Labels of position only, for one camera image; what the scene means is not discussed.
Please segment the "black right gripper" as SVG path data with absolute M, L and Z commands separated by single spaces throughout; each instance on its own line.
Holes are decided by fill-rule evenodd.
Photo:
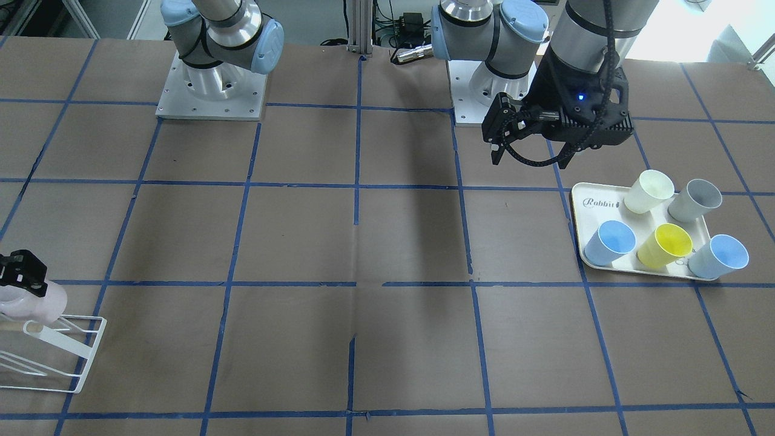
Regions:
M 24 289 L 36 297 L 47 295 L 47 265 L 29 250 L 1 254 L 1 285 Z

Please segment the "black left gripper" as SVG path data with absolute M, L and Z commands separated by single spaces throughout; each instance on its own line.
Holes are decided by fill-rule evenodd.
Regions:
M 550 52 L 539 63 L 530 89 L 521 100 L 500 92 L 493 97 L 481 125 L 483 140 L 490 143 L 493 165 L 505 153 L 531 167 L 569 165 L 586 149 L 615 146 L 630 138 L 634 125 L 628 110 L 628 80 L 618 66 L 617 52 L 603 49 L 604 61 L 597 72 L 579 71 Z M 532 160 L 515 151 L 512 143 L 540 134 L 546 140 L 564 142 L 556 156 Z

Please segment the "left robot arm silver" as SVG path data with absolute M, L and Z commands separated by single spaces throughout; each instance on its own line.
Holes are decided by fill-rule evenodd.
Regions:
M 505 154 L 531 167 L 567 168 L 574 154 L 615 146 L 635 128 L 623 58 L 656 1 L 567 1 L 526 94 L 484 89 L 481 124 L 490 159 Z M 441 1 L 432 11 L 432 47 L 447 61 L 479 61 L 486 78 L 526 78 L 550 20 L 532 1 Z

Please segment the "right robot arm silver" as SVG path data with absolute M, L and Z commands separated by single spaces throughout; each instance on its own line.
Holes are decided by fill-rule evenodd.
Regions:
M 177 50 L 157 108 L 163 119 L 257 121 L 285 31 L 255 1 L 163 1 Z

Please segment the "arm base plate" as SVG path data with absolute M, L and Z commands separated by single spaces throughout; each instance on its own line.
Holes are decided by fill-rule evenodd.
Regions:
M 268 77 L 231 64 L 197 69 L 174 57 L 156 116 L 178 121 L 260 121 Z
M 526 76 L 506 79 L 494 75 L 480 61 L 453 60 L 447 66 L 455 124 L 462 127 L 481 126 L 493 97 L 500 92 L 514 100 L 523 99 L 537 71 L 533 62 Z

